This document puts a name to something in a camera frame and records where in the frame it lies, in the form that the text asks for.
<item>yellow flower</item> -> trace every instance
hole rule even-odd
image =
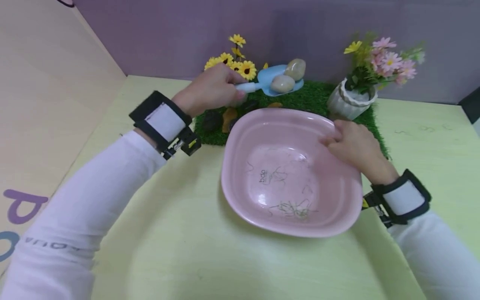
[[[230,68],[234,70],[235,72],[238,72],[240,68],[242,67],[243,62],[241,61],[234,61],[231,65]]]
[[[227,66],[229,66],[233,63],[233,56],[230,53],[223,52],[222,54],[220,54],[220,59]]]
[[[229,36],[228,39],[242,48],[243,48],[243,44],[247,43],[245,39],[240,35],[233,35],[233,37]]]
[[[343,54],[349,54],[349,53],[356,52],[360,48],[360,46],[361,46],[361,41],[352,42],[350,44],[350,46],[345,48],[345,51],[343,51]]]
[[[246,80],[252,80],[257,74],[257,69],[255,68],[255,64],[253,62],[246,60],[240,66],[238,73],[240,73],[240,75]]]
[[[243,55],[241,52],[240,52],[240,49],[237,49],[237,48],[232,48],[232,52],[233,54],[235,54],[236,56],[238,57],[241,57],[241,58],[245,58],[245,55]]]
[[[205,68],[204,68],[204,71],[208,68],[211,68],[213,66],[215,66],[216,64],[222,62],[222,59],[220,57],[211,57],[207,63],[205,64]]]

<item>artificial grass mat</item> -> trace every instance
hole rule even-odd
[[[269,97],[265,95],[262,90],[258,90],[255,93],[249,94],[248,100],[258,100],[260,102],[260,108],[265,108],[270,103],[280,102],[284,108],[308,111],[328,118],[327,100],[334,89],[334,84],[306,80],[303,88],[294,93],[278,97]],[[218,108],[216,110],[220,114],[223,114],[226,108]],[[374,111],[375,104],[359,115],[354,122],[365,125],[380,142],[380,148],[385,157],[389,157],[383,137],[380,135],[377,125],[375,124]],[[241,111],[240,108],[237,108],[237,112],[239,118],[245,114],[245,111]],[[227,143],[228,133],[223,133],[221,128],[214,132],[205,132],[202,127],[203,120],[204,114],[195,118],[195,133],[200,137],[202,144],[224,146]]]

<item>bowl rim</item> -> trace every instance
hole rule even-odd
[[[289,115],[291,116],[292,114],[296,114],[300,117],[305,117],[309,118],[311,120],[319,120],[321,122],[327,123],[329,126],[334,127],[334,123],[320,115],[306,112],[306,111],[301,111],[301,110],[295,110],[295,109],[288,109],[288,108],[260,108],[256,109],[254,111],[251,111],[244,116],[242,116],[237,123],[235,124],[232,128],[232,131],[230,132],[230,135],[228,136],[227,143],[225,146],[225,155],[223,158],[223,164],[222,164],[222,170],[221,170],[221,185],[222,185],[222,191],[225,196],[225,199],[227,200],[228,204],[230,207],[235,211],[235,213],[240,216],[242,219],[247,221],[248,223],[255,225],[257,227],[276,232],[276,233],[281,233],[281,234],[286,234],[286,235],[291,235],[291,236],[297,236],[297,237],[305,237],[305,238],[326,238],[326,237],[331,237],[338,235],[340,233],[343,233],[347,231],[352,225],[357,221],[360,212],[361,212],[361,207],[362,207],[362,202],[363,202],[363,188],[362,188],[362,183],[361,183],[361,174],[359,171],[358,174],[356,174],[356,177],[354,178],[354,182],[357,183],[356,186],[354,186],[354,189],[359,191],[360,194],[360,199],[358,201],[358,204],[353,207],[350,210],[350,214],[353,215],[351,218],[347,218],[346,221],[341,222],[337,224],[333,229],[328,230],[328,232],[325,232],[324,230],[302,230],[299,228],[295,228],[292,226],[268,226],[268,222],[257,222],[249,217],[247,217],[244,214],[244,211],[241,209],[240,205],[237,204],[236,201],[233,201],[233,192],[232,189],[230,188],[230,184],[227,183],[228,181],[228,176],[230,175],[231,172],[231,163],[229,163],[230,155],[229,153],[235,153],[235,151],[232,150],[232,148],[235,146],[235,141],[241,136],[242,132],[241,129],[243,129],[242,125],[245,125],[244,123],[249,123],[251,119],[255,119],[259,115],[274,115],[274,114],[280,114],[280,115]]]

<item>shovel handle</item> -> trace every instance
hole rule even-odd
[[[255,82],[247,82],[245,84],[236,84],[235,88],[239,91],[244,91],[245,93],[253,93],[256,90],[261,89],[262,87],[260,86],[259,83]]]

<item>blue toy shovel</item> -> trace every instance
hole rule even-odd
[[[270,68],[266,68],[258,72],[258,82],[248,82],[246,84],[237,84],[235,87],[237,90],[245,91],[245,93],[253,93],[259,89],[262,89],[265,95],[270,97],[276,97],[285,95],[291,92],[298,91],[303,86],[303,79],[295,82],[293,89],[286,93],[277,93],[270,88],[270,84],[277,75],[282,75],[285,72],[287,65],[278,65]]]

